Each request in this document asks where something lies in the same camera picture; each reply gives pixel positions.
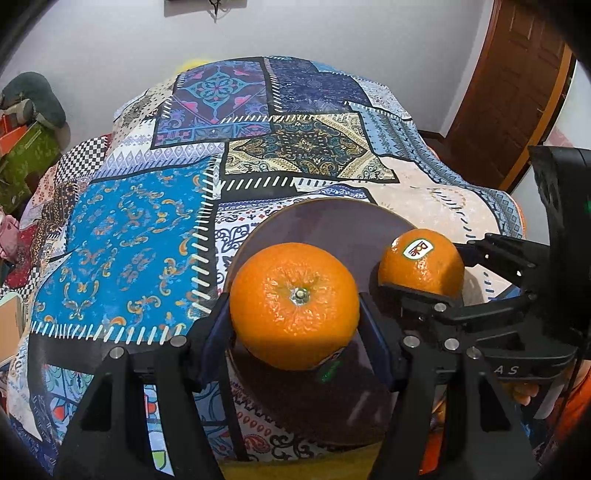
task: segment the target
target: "stuffed toy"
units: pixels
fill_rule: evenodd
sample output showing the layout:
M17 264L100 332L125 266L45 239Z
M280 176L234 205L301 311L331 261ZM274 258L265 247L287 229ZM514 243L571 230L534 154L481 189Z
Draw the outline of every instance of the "stuffed toy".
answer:
M0 110L15 113L19 125L32 120L52 130L66 123L66 113L51 91L47 79L36 72L25 72L13 78L0 93Z
M18 253L18 221L5 215L0 207L0 258L16 263Z

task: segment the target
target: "white wall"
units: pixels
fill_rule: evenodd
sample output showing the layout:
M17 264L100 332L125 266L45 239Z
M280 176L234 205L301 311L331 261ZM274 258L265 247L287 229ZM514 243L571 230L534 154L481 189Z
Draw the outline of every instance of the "white wall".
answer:
M464 95L466 94L470 82L472 81L472 75L474 74L478 60L480 59L480 53L482 52L482 46L484 45L484 40L486 38L486 31L488 30L488 25L491 22L492 7L494 3L495 0L484 1L482 12L480 13L480 21L478 22L478 29L476 30L474 43L472 44L472 50L470 51L470 56L466 62L466 67L464 68L460 83L457 86L456 94L452 99L452 103L449 107L449 110L447 111L447 115L443 119L443 123L439 129L439 133L441 133L444 137L447 136L449 129L452 127L452 123L456 118L457 111L460 109L462 101L464 100Z
M75 145L109 132L121 104L188 59L288 55L382 82L419 128L440 131L491 3L248 0L244 7L246 0L232 1L243 8L214 23L207 11L192 11L207 0L166 6L164 0L57 0L15 51L0 86L27 70L45 75ZM189 12L173 15L180 11Z
M591 76L578 62L564 105L544 145L591 150ZM525 216L527 239L547 245L546 211L538 194L532 167L511 195Z

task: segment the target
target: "black cable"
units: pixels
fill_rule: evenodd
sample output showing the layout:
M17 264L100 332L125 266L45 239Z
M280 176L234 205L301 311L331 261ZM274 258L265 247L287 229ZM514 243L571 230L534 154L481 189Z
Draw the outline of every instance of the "black cable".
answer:
M217 15L217 9L220 7L221 1L222 0L209 0L209 3L213 7L213 12L214 12L215 15Z

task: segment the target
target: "green box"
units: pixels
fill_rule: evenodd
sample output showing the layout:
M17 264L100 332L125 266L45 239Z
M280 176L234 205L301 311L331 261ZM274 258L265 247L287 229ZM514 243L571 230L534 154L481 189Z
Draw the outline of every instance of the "green box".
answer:
M53 132L34 123L17 144L0 160L0 205L11 213L31 195L25 179L31 173L42 177L60 155Z

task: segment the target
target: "wooden door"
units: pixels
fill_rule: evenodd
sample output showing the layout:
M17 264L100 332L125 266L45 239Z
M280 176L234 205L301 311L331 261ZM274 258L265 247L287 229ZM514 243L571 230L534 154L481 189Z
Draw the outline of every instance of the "wooden door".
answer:
M570 65L555 28L511 0L496 0L472 82L446 137L472 183L508 188L553 116Z

